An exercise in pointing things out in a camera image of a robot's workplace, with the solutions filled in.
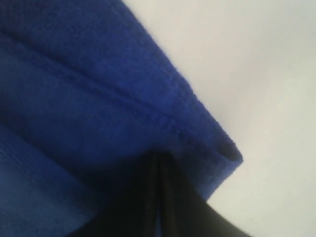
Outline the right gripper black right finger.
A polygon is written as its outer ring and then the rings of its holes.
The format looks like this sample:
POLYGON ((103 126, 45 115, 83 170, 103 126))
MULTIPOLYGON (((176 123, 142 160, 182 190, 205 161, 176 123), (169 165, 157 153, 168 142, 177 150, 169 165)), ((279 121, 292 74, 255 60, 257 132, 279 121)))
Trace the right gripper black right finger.
POLYGON ((248 237, 192 186, 173 156, 160 154, 160 229, 163 237, 248 237))

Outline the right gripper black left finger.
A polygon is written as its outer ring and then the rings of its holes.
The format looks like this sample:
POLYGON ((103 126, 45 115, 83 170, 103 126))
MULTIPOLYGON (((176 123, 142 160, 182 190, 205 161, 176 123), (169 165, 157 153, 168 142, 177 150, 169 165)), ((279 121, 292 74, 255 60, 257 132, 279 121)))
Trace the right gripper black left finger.
POLYGON ((73 237, 154 237, 158 211, 157 154, 148 153, 135 178, 113 203, 71 233, 73 237))

